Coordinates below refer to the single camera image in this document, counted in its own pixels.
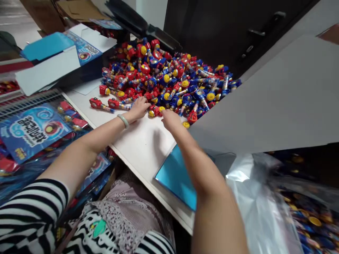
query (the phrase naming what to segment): white board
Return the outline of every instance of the white board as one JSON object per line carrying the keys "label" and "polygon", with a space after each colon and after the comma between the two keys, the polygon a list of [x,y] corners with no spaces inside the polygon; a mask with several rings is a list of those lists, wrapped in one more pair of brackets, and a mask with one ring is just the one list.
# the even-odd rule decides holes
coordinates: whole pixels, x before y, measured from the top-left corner
{"label": "white board", "polygon": [[339,141],[339,46],[304,35],[283,49],[190,132],[215,154]]}

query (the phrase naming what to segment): door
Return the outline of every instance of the door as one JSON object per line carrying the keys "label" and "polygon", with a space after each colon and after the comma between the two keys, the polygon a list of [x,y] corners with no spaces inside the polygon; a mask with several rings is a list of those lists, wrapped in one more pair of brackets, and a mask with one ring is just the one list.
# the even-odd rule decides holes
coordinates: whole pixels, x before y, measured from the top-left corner
{"label": "door", "polygon": [[227,65],[237,78],[318,1],[168,0],[164,31],[184,52]]}

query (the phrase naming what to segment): blue folder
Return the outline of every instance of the blue folder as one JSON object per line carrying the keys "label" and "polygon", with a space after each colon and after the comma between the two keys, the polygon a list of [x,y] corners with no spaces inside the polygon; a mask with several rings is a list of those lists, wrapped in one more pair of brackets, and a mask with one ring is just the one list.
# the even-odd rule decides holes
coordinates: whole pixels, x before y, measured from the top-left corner
{"label": "blue folder", "polygon": [[176,145],[155,176],[163,186],[193,211],[197,207],[197,194],[187,173],[181,151]]}

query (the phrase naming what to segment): blue paper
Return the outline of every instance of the blue paper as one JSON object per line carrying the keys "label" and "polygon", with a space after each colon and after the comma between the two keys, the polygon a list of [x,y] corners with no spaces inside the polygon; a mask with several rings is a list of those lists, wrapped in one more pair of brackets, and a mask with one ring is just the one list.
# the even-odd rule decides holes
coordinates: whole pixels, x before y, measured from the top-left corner
{"label": "blue paper", "polygon": [[102,55],[102,52],[100,50],[98,50],[96,47],[89,44],[87,41],[80,38],[76,34],[72,33],[70,30],[64,32],[64,34],[74,42],[77,49],[80,66],[83,66],[89,61],[92,61],[93,59],[96,59],[97,57]]}
{"label": "blue paper", "polygon": [[49,103],[26,110],[0,123],[1,139],[21,164],[71,132]]}
{"label": "blue paper", "polygon": [[155,176],[193,211],[197,206],[197,193],[186,170],[181,151],[176,145]]}
{"label": "blue paper", "polygon": [[43,37],[36,42],[28,44],[24,50],[21,51],[20,55],[29,61],[41,61],[56,55],[73,45],[74,42],[67,36],[63,33],[56,32]]}

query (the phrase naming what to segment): floor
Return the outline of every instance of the floor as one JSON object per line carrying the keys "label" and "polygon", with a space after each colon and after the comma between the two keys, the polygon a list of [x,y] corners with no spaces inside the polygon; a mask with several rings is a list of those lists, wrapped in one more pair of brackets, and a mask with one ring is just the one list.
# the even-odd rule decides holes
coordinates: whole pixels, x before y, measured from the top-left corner
{"label": "floor", "polygon": [[23,49],[27,42],[39,40],[37,32],[39,27],[35,24],[20,0],[0,0],[0,31],[9,32]]}

